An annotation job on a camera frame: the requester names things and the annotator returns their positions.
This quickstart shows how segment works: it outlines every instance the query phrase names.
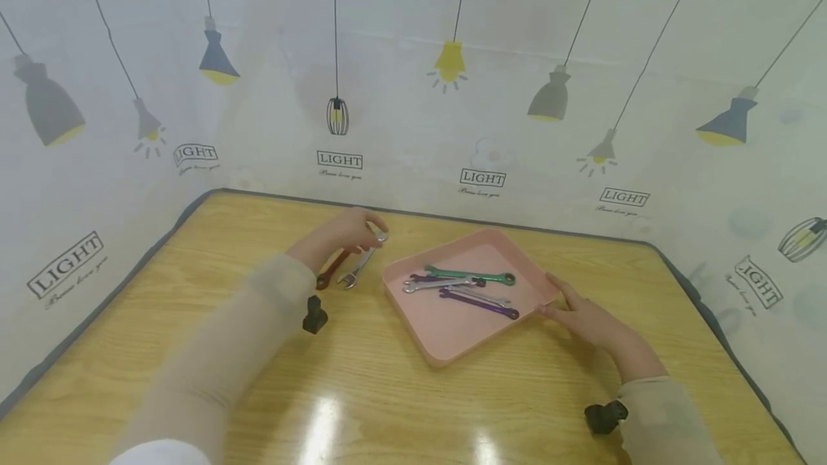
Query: wooden table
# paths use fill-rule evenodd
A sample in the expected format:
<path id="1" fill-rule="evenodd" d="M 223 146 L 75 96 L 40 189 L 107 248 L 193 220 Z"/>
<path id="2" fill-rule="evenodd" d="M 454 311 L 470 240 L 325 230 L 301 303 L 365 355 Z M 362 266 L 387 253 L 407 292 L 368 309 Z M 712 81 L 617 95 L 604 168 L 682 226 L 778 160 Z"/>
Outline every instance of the wooden table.
<path id="1" fill-rule="evenodd" d="M 207 199 L 0 423 L 0 463 L 102 464 L 170 347 L 249 270 L 339 207 Z M 385 214 L 391 239 L 353 290 L 322 293 L 233 416 L 228 464 L 626 464 L 583 408 L 613 398 L 609 358 L 539 318 L 452 365 L 426 365 L 380 279 L 386 264 L 480 226 Z M 728 464 L 800 463 L 651 248 L 504 230 L 535 263 L 633 325 L 686 385 Z"/>

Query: hand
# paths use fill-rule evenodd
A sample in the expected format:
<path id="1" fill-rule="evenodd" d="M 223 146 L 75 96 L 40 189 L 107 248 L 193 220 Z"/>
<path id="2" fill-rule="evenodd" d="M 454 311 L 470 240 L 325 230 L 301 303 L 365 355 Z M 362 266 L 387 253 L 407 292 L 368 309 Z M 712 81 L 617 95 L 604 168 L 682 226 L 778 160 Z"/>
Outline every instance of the hand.
<path id="1" fill-rule="evenodd" d="M 607 351 L 621 344 L 627 335 L 633 334 L 628 325 L 593 301 L 578 295 L 565 280 L 550 273 L 546 273 L 546 278 L 560 290 L 568 304 L 568 311 L 551 305 L 537 306 L 537 311 L 546 318 L 555 320 L 580 339 Z"/>
<path id="2" fill-rule="evenodd" d="M 379 227 L 379 230 L 388 232 L 385 221 L 374 211 L 352 207 L 318 227 L 314 235 L 326 240 L 332 252 L 339 248 L 344 248 L 350 253 L 382 248 L 382 242 L 376 238 L 368 222 Z"/>
<path id="3" fill-rule="evenodd" d="M 382 242 L 374 235 L 369 222 L 373 222 L 383 232 L 388 231 L 385 221 L 374 211 L 354 207 L 310 232 L 288 249 L 287 254 L 300 260 L 314 273 L 319 273 L 322 264 L 339 248 L 361 253 L 363 249 L 382 247 Z"/>

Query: black clamp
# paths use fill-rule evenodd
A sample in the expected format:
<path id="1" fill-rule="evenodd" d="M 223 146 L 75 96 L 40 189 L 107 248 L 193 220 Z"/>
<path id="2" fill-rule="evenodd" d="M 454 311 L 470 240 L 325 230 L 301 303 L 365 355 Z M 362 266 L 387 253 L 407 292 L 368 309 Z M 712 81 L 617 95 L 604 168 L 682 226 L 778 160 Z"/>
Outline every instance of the black clamp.
<path id="1" fill-rule="evenodd" d="M 586 424 L 592 434 L 609 434 L 620 421 L 625 421 L 629 410 L 620 402 L 612 400 L 607 405 L 593 404 L 586 408 Z"/>
<path id="2" fill-rule="evenodd" d="M 311 334 L 322 330 L 327 323 L 327 313 L 322 309 L 322 299 L 316 295 L 308 298 L 308 315 L 302 321 L 302 329 Z"/>

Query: gray lamp shade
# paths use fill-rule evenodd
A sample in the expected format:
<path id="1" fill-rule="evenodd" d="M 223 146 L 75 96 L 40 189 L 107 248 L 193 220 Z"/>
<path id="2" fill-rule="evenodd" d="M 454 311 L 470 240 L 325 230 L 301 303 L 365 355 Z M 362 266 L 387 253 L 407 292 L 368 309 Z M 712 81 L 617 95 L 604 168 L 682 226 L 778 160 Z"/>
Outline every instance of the gray lamp shade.
<path id="1" fill-rule="evenodd" d="M 327 129 L 332 135 L 347 135 L 350 117 L 344 100 L 334 97 L 327 101 Z"/>
<path id="2" fill-rule="evenodd" d="M 747 112 L 757 105 L 753 100 L 758 89 L 747 86 L 734 97 L 729 110 L 697 128 L 698 136 L 713 146 L 738 146 L 747 143 Z"/>
<path id="3" fill-rule="evenodd" d="M 566 116 L 568 105 L 568 89 L 566 81 L 571 78 L 566 74 L 565 65 L 557 65 L 554 72 L 548 75 L 548 83 L 543 85 L 534 100 L 528 106 L 528 116 L 542 119 L 542 121 L 561 121 Z"/>
<path id="4" fill-rule="evenodd" d="M 201 59 L 201 73 L 206 75 L 217 85 L 232 85 L 240 74 L 235 71 L 233 63 L 221 46 L 221 33 L 215 30 L 215 22 L 207 17 L 205 35 L 207 36 L 207 50 Z"/>
<path id="5" fill-rule="evenodd" d="M 791 263 L 800 263 L 826 240 L 827 220 L 811 218 L 794 226 L 778 245 L 778 251 Z"/>
<path id="6" fill-rule="evenodd" d="M 606 132 L 603 142 L 594 146 L 592 152 L 588 156 L 592 157 L 595 164 L 603 164 L 606 160 L 615 160 L 615 146 L 612 141 L 615 139 L 615 130 L 610 129 Z"/>
<path id="7" fill-rule="evenodd" d="M 160 128 L 162 124 L 156 116 L 153 116 L 152 113 L 146 109 L 144 100 L 139 97 L 133 100 L 132 104 L 135 105 L 138 111 L 138 139 L 147 138 L 154 140 L 158 138 L 158 128 Z"/>
<path id="8" fill-rule="evenodd" d="M 47 75 L 47 66 L 21 54 L 14 58 L 14 74 L 26 83 L 26 108 L 34 131 L 44 146 L 65 142 L 83 131 L 86 121 L 75 101 Z"/>

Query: pendant lamp drawing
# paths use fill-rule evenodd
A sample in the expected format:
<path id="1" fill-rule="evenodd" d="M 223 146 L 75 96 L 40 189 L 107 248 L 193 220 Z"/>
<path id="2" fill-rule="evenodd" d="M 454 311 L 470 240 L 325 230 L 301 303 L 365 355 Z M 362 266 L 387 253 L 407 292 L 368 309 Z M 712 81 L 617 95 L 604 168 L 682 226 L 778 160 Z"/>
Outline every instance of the pendant lamp drawing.
<path id="1" fill-rule="evenodd" d="M 212 19 L 212 5 L 209 0 L 207 0 L 207 13 L 208 15 L 205 17 L 207 50 L 198 69 L 216 85 L 232 85 L 235 80 L 240 78 L 240 74 L 236 72 L 233 63 L 230 63 L 230 58 L 227 57 L 227 52 L 224 52 L 224 48 L 221 46 L 221 33 L 218 33 L 215 28 L 215 20 Z"/>
<path id="2" fill-rule="evenodd" d="M 823 1 L 825 0 L 818 1 L 816 7 L 812 8 L 810 14 L 807 15 L 804 22 L 798 26 L 793 36 L 790 37 L 787 44 L 784 45 L 783 49 L 778 53 L 778 56 L 770 63 L 770 66 L 765 70 L 755 86 L 747 86 L 744 90 L 741 90 L 741 93 L 733 98 L 729 110 L 719 113 L 712 121 L 696 129 L 698 137 L 701 137 L 701 140 L 712 146 L 740 146 L 747 143 L 747 111 L 750 111 L 757 105 L 755 96 L 758 94 L 758 86 L 761 86 L 761 82 L 767 77 L 767 74 L 769 74 L 780 57 L 782 57 L 782 54 L 784 54 L 784 51 L 790 46 L 790 43 L 793 43 L 795 37 L 801 32 L 801 29 L 804 29 L 807 21 L 810 20 Z"/>
<path id="3" fill-rule="evenodd" d="M 161 133 L 165 131 L 166 128 L 162 126 L 162 124 L 158 121 L 156 116 L 153 116 L 146 109 L 146 105 L 144 104 L 144 100 L 138 95 L 137 90 L 135 89 L 135 84 L 132 83 L 132 78 L 129 77 L 129 72 L 126 70 L 126 66 L 123 63 L 123 59 L 121 59 L 121 54 L 118 52 L 118 48 L 115 47 L 115 40 L 112 36 L 112 29 L 109 29 L 109 23 L 106 20 L 106 16 L 103 15 L 103 9 L 101 8 L 101 3 L 99 0 L 95 0 L 95 4 L 98 7 L 98 13 L 101 15 L 101 20 L 103 20 L 103 26 L 106 27 L 107 34 L 109 36 L 109 43 L 112 45 L 112 50 L 115 52 L 115 56 L 118 58 L 118 62 L 121 64 L 121 69 L 123 70 L 123 74 L 126 76 L 126 81 L 129 82 L 129 87 L 132 89 L 132 94 L 135 95 L 135 100 L 132 101 L 132 104 L 135 105 L 135 108 L 138 111 L 138 145 L 133 151 L 133 153 L 137 153 L 141 149 L 145 149 L 144 157 L 148 159 L 151 154 L 151 149 L 154 149 L 154 153 L 157 156 L 160 156 L 160 150 L 158 144 L 167 145 L 167 141 L 164 140 L 163 137 L 160 136 Z"/>
<path id="4" fill-rule="evenodd" d="M 577 42 L 577 35 L 580 34 L 580 29 L 583 27 L 583 20 L 586 19 L 586 14 L 589 12 L 589 5 L 592 5 L 592 0 L 588 0 L 586 8 L 583 9 L 583 16 L 581 16 L 580 24 L 577 25 L 566 61 L 555 67 L 554 72 L 548 75 L 548 83 L 543 85 L 534 95 L 531 105 L 528 106 L 529 117 L 540 119 L 540 121 L 562 121 L 562 118 L 566 116 L 566 107 L 568 106 L 566 83 L 571 78 L 566 72 L 566 65 L 571 57 L 571 51 L 574 50 L 574 44 Z"/>
<path id="5" fill-rule="evenodd" d="M 436 59 L 436 63 L 434 63 L 435 70 L 431 70 L 431 72 L 426 74 L 439 74 L 436 75 L 436 79 L 434 80 L 434 84 L 431 85 L 431 88 L 436 88 L 441 84 L 442 94 L 447 92 L 448 84 L 452 84 L 454 86 L 454 90 L 459 90 L 460 85 L 457 80 L 468 80 L 467 75 L 464 74 L 464 72 L 466 72 L 466 67 L 464 66 L 464 60 L 462 59 L 462 42 L 457 41 L 457 30 L 460 26 L 461 12 L 462 0 L 460 0 L 460 4 L 457 7 L 457 22 L 454 24 L 454 37 L 453 39 L 446 40 L 445 43 L 443 43 L 442 52 L 439 53 L 439 57 Z"/>
<path id="6" fill-rule="evenodd" d="M 26 84 L 26 110 L 40 142 L 56 146 L 75 137 L 86 127 L 80 108 L 62 86 L 49 78 L 47 66 L 33 62 L 23 50 L 2 11 L 0 19 L 20 51 L 14 58 L 14 74 Z"/>
<path id="7" fill-rule="evenodd" d="M 618 126 L 620 126 L 620 121 L 626 113 L 626 107 L 629 106 L 629 102 L 632 100 L 632 96 L 635 95 L 635 90 L 637 90 L 637 85 L 640 83 L 640 80 L 643 78 L 643 74 L 646 73 L 646 69 L 649 67 L 649 62 L 652 61 L 652 56 L 655 53 L 655 50 L 658 48 L 658 43 L 660 39 L 662 39 L 663 34 L 667 30 L 667 26 L 671 18 L 675 15 L 675 11 L 677 6 L 681 3 L 681 0 L 675 1 L 675 5 L 669 12 L 669 16 L 667 17 L 667 21 L 663 24 L 663 28 L 660 29 L 660 34 L 658 34 L 657 39 L 655 39 L 655 43 L 652 46 L 652 50 L 649 51 L 649 56 L 646 58 L 646 63 L 643 63 L 643 69 L 641 69 L 640 74 L 637 75 L 637 79 L 635 80 L 635 84 L 632 85 L 632 90 L 630 90 L 629 96 L 626 98 L 626 102 L 622 106 L 622 110 L 620 111 L 620 115 L 618 116 L 617 121 L 615 122 L 615 127 L 611 128 L 608 132 L 606 132 L 605 137 L 603 138 L 602 143 L 597 144 L 597 146 L 592 149 L 591 153 L 587 155 L 585 159 L 577 159 L 577 161 L 584 161 L 586 162 L 583 167 L 581 167 L 580 172 L 589 170 L 589 178 L 594 176 L 594 171 L 597 170 L 599 167 L 600 172 L 605 174 L 606 173 L 606 164 L 616 166 L 617 161 L 615 159 L 615 147 L 613 145 L 613 141 L 615 139 L 615 134 L 617 134 Z"/>
<path id="8" fill-rule="evenodd" d="M 333 62 L 336 68 L 336 97 L 327 101 L 327 130 L 332 135 L 347 135 L 350 117 L 347 104 L 339 97 L 339 23 L 337 19 L 338 0 L 333 0 Z"/>
<path id="9" fill-rule="evenodd" d="M 791 263 L 800 263 L 810 257 L 827 241 L 827 220 L 810 218 L 799 222 L 787 232 L 778 245 L 778 251 Z"/>

